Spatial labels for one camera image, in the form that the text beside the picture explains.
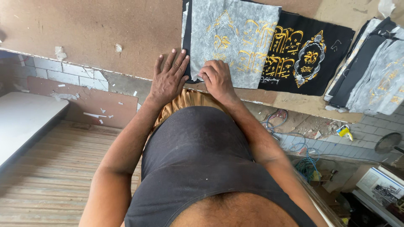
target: gray backing paper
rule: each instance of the gray backing paper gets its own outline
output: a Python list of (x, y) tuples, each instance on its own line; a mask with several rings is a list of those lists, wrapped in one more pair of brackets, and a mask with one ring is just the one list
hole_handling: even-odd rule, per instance
[(192, 80), (205, 61), (215, 59), (229, 64), (234, 87), (257, 89), (280, 9), (240, 0), (193, 0)]

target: black tank top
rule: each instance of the black tank top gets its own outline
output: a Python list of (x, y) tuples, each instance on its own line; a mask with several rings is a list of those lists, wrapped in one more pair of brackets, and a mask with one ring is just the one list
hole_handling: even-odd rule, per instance
[(126, 227), (168, 227), (193, 203), (236, 191), (271, 200), (299, 226), (316, 226), (267, 170), (253, 162), (234, 121), (213, 107), (187, 107), (164, 121), (144, 149), (141, 176)]

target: man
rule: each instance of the man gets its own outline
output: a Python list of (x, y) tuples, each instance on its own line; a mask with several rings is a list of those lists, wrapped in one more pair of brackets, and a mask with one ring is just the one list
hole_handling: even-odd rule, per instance
[[(228, 111), (183, 108), (149, 138), (160, 110), (182, 91), (189, 56), (157, 59), (150, 94), (105, 154), (79, 226), (327, 226), (277, 142), (236, 96), (229, 66), (207, 61), (199, 76)], [(143, 154), (142, 183), (131, 198)]]

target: left hand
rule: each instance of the left hand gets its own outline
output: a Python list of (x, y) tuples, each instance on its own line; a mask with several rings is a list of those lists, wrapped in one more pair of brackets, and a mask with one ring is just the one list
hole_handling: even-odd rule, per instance
[(163, 55), (160, 55), (154, 65), (153, 82), (146, 100), (161, 108), (181, 93), (185, 81), (189, 78), (189, 76), (184, 76), (185, 69), (189, 63), (189, 55), (186, 55), (186, 50), (183, 49), (173, 64), (176, 55), (177, 51), (173, 49), (164, 64), (163, 71), (161, 71), (161, 64), (164, 60)]

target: right hand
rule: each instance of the right hand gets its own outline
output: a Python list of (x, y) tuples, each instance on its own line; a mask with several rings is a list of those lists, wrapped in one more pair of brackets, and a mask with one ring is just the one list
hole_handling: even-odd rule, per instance
[(205, 62), (198, 76), (205, 81), (208, 92), (222, 104), (240, 100), (231, 82), (229, 65), (222, 60)]

